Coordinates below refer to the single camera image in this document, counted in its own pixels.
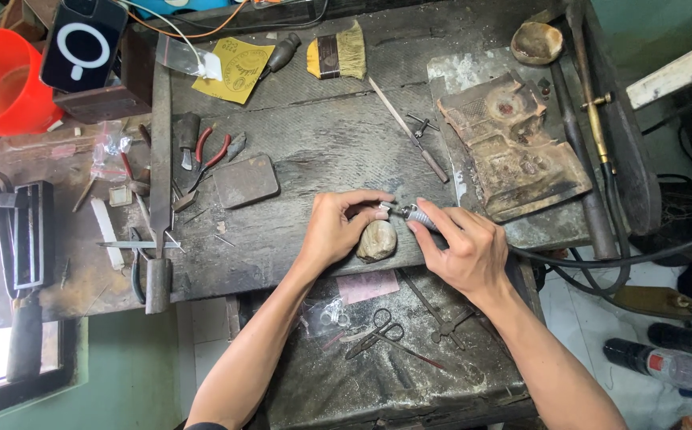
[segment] stone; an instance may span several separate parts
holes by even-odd
[[[362,232],[357,257],[366,263],[389,257],[397,249],[397,231],[390,222],[375,220]]]

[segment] plastic bottle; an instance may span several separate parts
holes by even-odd
[[[692,391],[691,355],[676,350],[654,348],[617,337],[606,341],[604,355],[613,364]]]

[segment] right hand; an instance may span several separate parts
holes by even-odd
[[[418,198],[418,207],[447,239],[449,249],[438,249],[431,233],[417,221],[408,221],[426,259],[428,270],[463,293],[479,308],[513,288],[505,275],[508,245],[503,227],[462,207],[439,209]]]

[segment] pink paper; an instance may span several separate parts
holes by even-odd
[[[399,290],[397,274],[394,270],[339,276],[335,281],[338,283],[344,305]]]

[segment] left hand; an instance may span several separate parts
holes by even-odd
[[[389,218],[378,208],[381,200],[393,201],[394,196],[378,190],[318,193],[299,259],[322,271],[346,257],[369,223]]]

